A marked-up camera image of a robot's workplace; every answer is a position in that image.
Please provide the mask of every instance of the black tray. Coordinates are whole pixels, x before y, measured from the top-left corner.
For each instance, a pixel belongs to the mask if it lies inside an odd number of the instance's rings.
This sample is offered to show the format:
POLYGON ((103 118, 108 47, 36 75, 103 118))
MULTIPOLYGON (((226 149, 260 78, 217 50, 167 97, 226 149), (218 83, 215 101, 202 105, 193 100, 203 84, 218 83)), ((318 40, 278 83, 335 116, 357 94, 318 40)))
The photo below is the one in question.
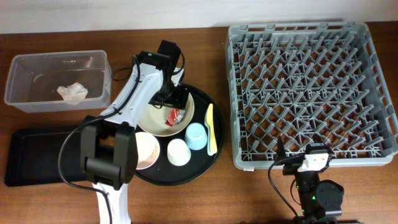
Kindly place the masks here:
MULTIPOLYGON (((190 162, 176 167, 167 160, 167 144, 173 138, 184 139, 185 130, 172 138, 159 138, 160 156, 148 169, 137 170, 138 178, 156 185, 178 185, 189 182, 208 170, 221 152, 224 141, 224 126, 221 113, 212 99, 195 87, 185 85, 195 102, 192 121, 203 124, 209 103, 214 104, 214 124, 218 152, 208 156, 206 149, 191 151, 190 162)), ((9 187, 61 182, 58 175, 58 154, 66 136, 76 126, 60 128, 34 128, 18 130, 12 135, 4 182, 9 187)), ((62 156, 62 170, 70 181, 86 180, 80 170, 80 135, 75 134, 68 142, 62 156)))
POLYGON ((224 124, 221 117, 221 113, 215 102, 206 93, 199 89, 185 85, 192 95, 193 101, 195 102, 195 112, 190 123, 200 123, 205 126, 205 115, 207 107, 210 103, 213 103, 213 122, 215 128, 216 142, 218 151, 215 155, 209 156, 207 154, 207 146, 199 151, 191 150, 191 159, 184 166, 174 166, 167 159, 167 145, 175 139, 183 139, 185 137, 185 130, 182 130, 176 135, 170 137, 156 137, 160 144, 160 155, 154 165, 144 170, 137 170, 136 176, 146 182, 155 185, 178 185, 187 183, 205 173, 211 165, 216 161, 224 142, 224 124))
MULTIPOLYGON (((21 129, 11 138, 4 182, 9 187, 61 182, 57 161, 61 145, 76 126, 21 129)), ((80 170, 80 135, 74 135, 62 157, 65 178, 86 180, 80 170)))

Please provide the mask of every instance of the crumpled paper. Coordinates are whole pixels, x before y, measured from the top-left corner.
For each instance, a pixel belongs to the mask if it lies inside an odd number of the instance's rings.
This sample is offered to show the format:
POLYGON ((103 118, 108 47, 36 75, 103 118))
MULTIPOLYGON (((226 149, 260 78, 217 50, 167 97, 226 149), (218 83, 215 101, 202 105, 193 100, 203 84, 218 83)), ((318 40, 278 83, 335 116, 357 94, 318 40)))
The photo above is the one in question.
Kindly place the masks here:
POLYGON ((57 92, 63 100, 82 100, 86 98, 88 90, 82 84, 76 82, 68 87, 58 87, 57 92))

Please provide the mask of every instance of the blue cup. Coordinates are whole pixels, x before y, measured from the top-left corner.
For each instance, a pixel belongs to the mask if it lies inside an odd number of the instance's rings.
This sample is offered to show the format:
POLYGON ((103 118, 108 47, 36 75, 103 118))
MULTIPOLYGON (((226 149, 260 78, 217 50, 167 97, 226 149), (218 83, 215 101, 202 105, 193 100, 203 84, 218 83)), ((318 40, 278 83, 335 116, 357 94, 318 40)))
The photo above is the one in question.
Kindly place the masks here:
POLYGON ((207 134, 205 127, 200 123, 192 123, 188 125, 185 132, 185 142, 192 150, 203 149, 207 144, 207 134))

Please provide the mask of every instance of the gray dish rack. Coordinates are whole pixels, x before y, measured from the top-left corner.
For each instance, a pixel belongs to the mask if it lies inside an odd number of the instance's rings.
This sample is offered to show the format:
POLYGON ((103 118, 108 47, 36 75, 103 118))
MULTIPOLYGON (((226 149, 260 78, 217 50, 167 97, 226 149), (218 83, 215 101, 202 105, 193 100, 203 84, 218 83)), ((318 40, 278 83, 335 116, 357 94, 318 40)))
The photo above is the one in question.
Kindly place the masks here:
POLYGON ((364 23, 231 26, 225 45, 233 161, 268 169, 277 138, 291 156, 318 133, 332 167, 382 166, 398 120, 364 23))

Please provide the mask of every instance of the gray plastic bin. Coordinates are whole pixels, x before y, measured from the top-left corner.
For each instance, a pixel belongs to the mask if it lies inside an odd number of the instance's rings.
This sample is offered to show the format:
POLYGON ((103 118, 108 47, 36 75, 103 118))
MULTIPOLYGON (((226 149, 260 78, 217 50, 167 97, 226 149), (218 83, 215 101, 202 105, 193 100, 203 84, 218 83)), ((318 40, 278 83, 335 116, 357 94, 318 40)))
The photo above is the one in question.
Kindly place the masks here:
POLYGON ((398 120, 366 24, 231 26, 225 53, 238 169, 268 169, 279 136, 291 156, 320 134, 332 167, 382 166, 397 153, 398 120))
POLYGON ((111 73, 103 50, 17 55, 4 102, 27 113, 105 108, 111 103, 111 73), (57 88, 75 82, 88 90, 86 98, 64 101, 57 88))

